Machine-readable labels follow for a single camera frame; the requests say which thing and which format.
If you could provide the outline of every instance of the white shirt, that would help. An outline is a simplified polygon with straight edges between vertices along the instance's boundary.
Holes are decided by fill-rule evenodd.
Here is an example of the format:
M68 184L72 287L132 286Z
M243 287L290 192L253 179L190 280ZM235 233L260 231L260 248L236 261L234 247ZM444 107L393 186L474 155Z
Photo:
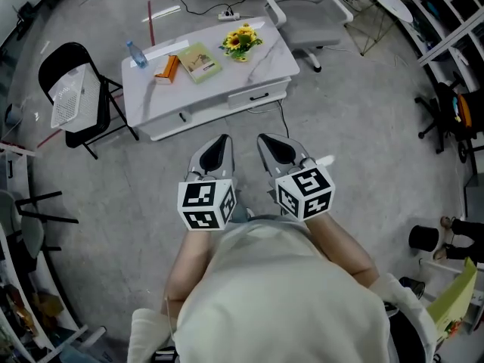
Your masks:
M391 362L383 299L410 308L432 361L435 326L391 275L367 289L290 223L253 221L218 240L178 321L133 314L128 363L149 361L173 332L181 363Z

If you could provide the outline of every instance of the black chair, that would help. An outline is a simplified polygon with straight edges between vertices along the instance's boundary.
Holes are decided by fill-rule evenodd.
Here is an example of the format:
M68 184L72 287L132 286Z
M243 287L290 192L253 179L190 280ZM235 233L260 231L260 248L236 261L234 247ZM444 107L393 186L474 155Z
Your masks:
M423 98L415 98L415 102L422 104L433 118L432 123L423 132L420 132L418 137L424 138L428 132L436 127L439 133L439 147L436 149L436 153L440 154L444 151L444 137L448 137L452 133L458 142L461 162L465 163L467 155L470 155L473 162L473 171L476 172L476 161L473 154L478 150L484 150L484 146L472 147L471 139L476 138L477 132L484 131L484 107L482 106L484 91L480 89L461 96L465 104L460 101L458 113L461 122L458 122L455 118L454 109L455 98L458 98L458 94L454 92L454 88L457 85L463 85L464 81L457 73L454 73L454 78L455 81L450 86L440 82L436 87L437 98L433 98L429 103ZM463 141L467 142L468 148L465 148Z
M418 138L424 138L428 132L437 128L437 133L439 134L439 147L436 149L437 154L444 151L444 136L448 137L449 132L451 132L450 129L454 129L452 125L452 121L455 120L453 100L457 97L454 88L457 85L464 84L464 81L457 73L454 73L454 78L455 81L450 86L442 82L437 84L437 98L432 98L430 103L427 103L421 97L415 98L415 103L422 104L433 118L432 123L423 132L418 134Z
M83 64L90 64L95 75L101 82L101 90L99 92L99 106L98 106L98 122L96 125L90 128L84 129L77 133L66 132L66 145L70 148L76 148L83 145L85 149L97 160L98 156L89 148L89 145L100 140L111 133L117 132L121 128L127 127L136 141L139 140L138 135L135 131L128 125L123 112L118 107L116 101L113 98L113 93L121 90L123 87L111 79L102 76L87 50L79 43L65 43L52 54L50 54L47 59L44 60L39 69L39 83L40 86L51 102L51 96L49 95L49 90L57 83L57 81L66 73L70 72L78 66ZM116 88L112 91L109 89L109 84L115 86ZM110 125L110 102L113 104L114 108L117 110L119 116L124 122L124 125L114 130L106 132Z

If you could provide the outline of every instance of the vase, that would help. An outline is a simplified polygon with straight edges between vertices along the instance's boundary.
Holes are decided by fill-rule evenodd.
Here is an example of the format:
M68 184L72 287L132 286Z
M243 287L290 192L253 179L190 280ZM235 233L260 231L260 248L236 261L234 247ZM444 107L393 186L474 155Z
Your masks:
M243 57L234 57L232 59L234 59L234 61L236 61L236 62L239 62L241 64L244 64L244 63L248 62L249 59L250 59L250 50L244 52Z

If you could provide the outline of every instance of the flower bouquet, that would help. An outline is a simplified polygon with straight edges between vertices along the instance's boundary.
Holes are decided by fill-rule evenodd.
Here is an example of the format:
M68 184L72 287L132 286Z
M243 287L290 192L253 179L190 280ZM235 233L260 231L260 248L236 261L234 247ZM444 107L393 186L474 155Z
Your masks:
M257 37L256 31L248 23L227 34L224 42L219 47L225 50L225 55L233 57L236 61L247 62L247 52L255 46L261 45L262 39Z

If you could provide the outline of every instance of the water bottle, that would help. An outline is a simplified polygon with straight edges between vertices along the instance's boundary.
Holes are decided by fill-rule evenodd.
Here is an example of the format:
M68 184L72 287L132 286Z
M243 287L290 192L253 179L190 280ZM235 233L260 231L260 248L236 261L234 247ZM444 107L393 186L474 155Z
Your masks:
M143 51L133 45L133 42L131 40L127 41L126 45L129 48L129 53L133 58L133 61L136 62L140 69L144 69L148 65L148 61L144 56Z

